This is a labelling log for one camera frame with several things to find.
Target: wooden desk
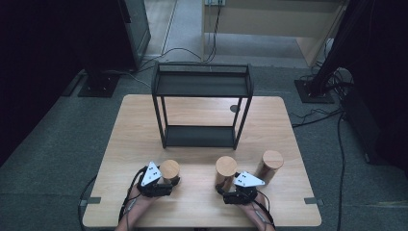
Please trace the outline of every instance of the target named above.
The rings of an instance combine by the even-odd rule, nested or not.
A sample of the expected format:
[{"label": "wooden desk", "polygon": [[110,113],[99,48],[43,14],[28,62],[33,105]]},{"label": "wooden desk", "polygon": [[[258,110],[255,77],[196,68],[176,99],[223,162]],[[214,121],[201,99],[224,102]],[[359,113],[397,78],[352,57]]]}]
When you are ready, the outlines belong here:
[{"label": "wooden desk", "polygon": [[[204,33],[212,33],[217,6],[202,0],[202,54]],[[307,64],[315,64],[321,47],[337,32],[345,0],[226,0],[219,16],[221,34],[296,37]]]},{"label": "wooden desk", "polygon": [[[236,99],[169,98],[166,108],[169,123],[218,125],[232,121],[230,106],[236,103]],[[171,196],[154,203],[138,227],[253,227],[241,210],[225,205],[215,191],[216,161],[231,156],[239,172],[253,173],[267,150],[279,151],[285,161],[271,182],[260,188],[270,199],[276,225],[320,225],[318,206],[304,201],[314,195],[281,98],[253,97],[237,150],[163,149],[151,95],[127,95],[91,193],[101,201],[88,205],[84,224],[116,226],[121,203],[136,172],[150,161],[160,165],[172,159],[180,164],[181,182]]]}]

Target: white triangular device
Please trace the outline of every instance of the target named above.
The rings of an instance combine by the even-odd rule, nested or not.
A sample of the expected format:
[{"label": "white triangular device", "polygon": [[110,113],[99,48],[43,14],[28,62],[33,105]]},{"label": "white triangular device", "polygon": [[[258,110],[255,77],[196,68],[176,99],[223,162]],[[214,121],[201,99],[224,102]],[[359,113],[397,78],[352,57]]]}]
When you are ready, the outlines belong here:
[{"label": "white triangular device", "polygon": [[147,167],[147,171],[144,174],[143,180],[141,181],[141,185],[145,186],[159,179],[160,177],[162,177],[162,173],[159,171],[159,169],[153,162],[150,162],[149,166]]},{"label": "white triangular device", "polygon": [[264,185],[265,182],[257,177],[249,174],[246,171],[241,172],[241,174],[234,180],[234,184],[242,187],[254,187]]}]

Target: shelf top tier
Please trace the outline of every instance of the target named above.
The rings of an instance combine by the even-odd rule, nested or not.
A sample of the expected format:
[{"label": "shelf top tier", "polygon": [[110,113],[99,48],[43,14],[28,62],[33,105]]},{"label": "shelf top tier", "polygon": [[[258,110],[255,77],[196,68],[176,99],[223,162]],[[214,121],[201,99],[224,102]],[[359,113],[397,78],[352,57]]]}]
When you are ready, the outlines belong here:
[{"label": "shelf top tier", "polygon": [[250,65],[156,63],[152,94],[173,97],[252,97]]}]

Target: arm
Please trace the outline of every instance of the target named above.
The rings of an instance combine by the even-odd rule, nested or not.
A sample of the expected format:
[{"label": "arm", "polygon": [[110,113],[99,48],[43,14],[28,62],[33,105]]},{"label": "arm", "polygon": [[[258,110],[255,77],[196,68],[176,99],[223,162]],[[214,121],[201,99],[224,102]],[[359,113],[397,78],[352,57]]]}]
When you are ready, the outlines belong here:
[{"label": "arm", "polygon": [[[133,187],[129,198],[136,197],[140,194],[139,190],[136,188],[136,186]],[[139,195],[136,201],[134,202],[132,206],[133,200],[130,200],[126,204],[126,209],[125,213],[128,211],[128,208],[130,207],[130,211],[128,211],[127,215],[125,214],[123,218],[120,220],[117,228],[115,231],[127,231],[128,226],[130,230],[133,230],[133,227],[135,227],[136,222],[139,220],[139,218],[146,212],[146,210],[150,207],[151,204],[153,204],[154,201],[156,201],[159,197],[147,197],[144,195]]]},{"label": "arm", "polygon": [[[261,194],[258,193],[255,200],[265,206],[265,198]],[[250,203],[246,205],[238,205],[238,207],[243,210],[249,220],[255,224],[259,231],[275,231],[272,225],[263,222],[258,216],[258,214],[261,215],[265,221],[269,222],[267,215],[257,204]]]}]

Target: wooden cylinder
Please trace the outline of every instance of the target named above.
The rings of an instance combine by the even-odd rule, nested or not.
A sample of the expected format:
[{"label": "wooden cylinder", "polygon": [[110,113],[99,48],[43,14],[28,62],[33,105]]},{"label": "wooden cylinder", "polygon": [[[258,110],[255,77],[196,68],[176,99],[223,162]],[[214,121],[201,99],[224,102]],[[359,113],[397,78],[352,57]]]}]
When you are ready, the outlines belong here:
[{"label": "wooden cylinder", "polygon": [[166,160],[160,165],[160,172],[164,182],[171,184],[179,178],[180,166],[176,161]]},{"label": "wooden cylinder", "polygon": [[237,172],[237,162],[229,156],[220,157],[216,163],[216,170],[216,187],[221,187],[225,192],[229,192]]},{"label": "wooden cylinder", "polygon": [[268,150],[262,156],[254,175],[267,185],[283,163],[283,157],[279,152]]}]

